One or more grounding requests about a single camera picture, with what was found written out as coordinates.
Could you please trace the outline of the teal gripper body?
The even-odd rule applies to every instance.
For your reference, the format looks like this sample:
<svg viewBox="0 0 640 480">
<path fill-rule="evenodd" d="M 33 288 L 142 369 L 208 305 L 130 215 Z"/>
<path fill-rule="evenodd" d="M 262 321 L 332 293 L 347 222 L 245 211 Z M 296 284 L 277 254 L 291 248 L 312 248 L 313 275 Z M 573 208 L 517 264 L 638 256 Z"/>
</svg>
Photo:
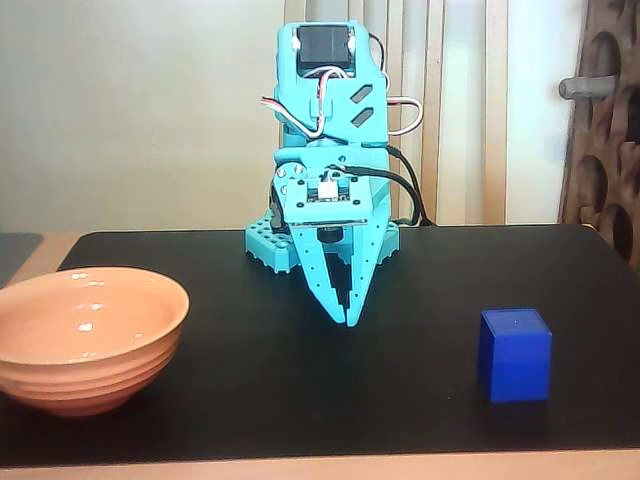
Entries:
<svg viewBox="0 0 640 480">
<path fill-rule="evenodd" d="M 386 170 L 388 154 L 382 148 L 354 146 L 287 147 L 274 154 L 276 167 L 305 167 L 308 177 L 318 177 L 309 192 L 310 202 L 329 205 L 329 216 L 336 221 L 367 221 L 374 207 L 390 199 L 390 181 L 363 176 L 356 181 L 348 167 Z"/>
</svg>

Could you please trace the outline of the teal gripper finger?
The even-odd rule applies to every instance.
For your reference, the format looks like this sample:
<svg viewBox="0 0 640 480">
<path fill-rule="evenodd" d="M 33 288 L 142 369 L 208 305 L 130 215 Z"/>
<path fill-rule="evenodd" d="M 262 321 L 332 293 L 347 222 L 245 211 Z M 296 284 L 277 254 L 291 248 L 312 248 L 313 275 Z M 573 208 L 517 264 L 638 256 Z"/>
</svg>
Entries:
<svg viewBox="0 0 640 480">
<path fill-rule="evenodd" d="M 329 205 L 310 202 L 309 192 L 318 177 L 308 177 L 305 167 L 276 167 L 272 179 L 272 230 L 289 233 L 307 285 L 316 300 L 338 324 L 344 324 L 345 311 L 332 286 L 325 251 L 317 237 L 320 227 L 336 223 L 329 216 Z"/>
<path fill-rule="evenodd" d="M 346 311 L 348 327 L 356 326 L 359 321 L 389 219 L 390 200 L 383 199 L 374 207 L 366 224 L 353 227 L 351 289 L 349 307 Z"/>
</svg>

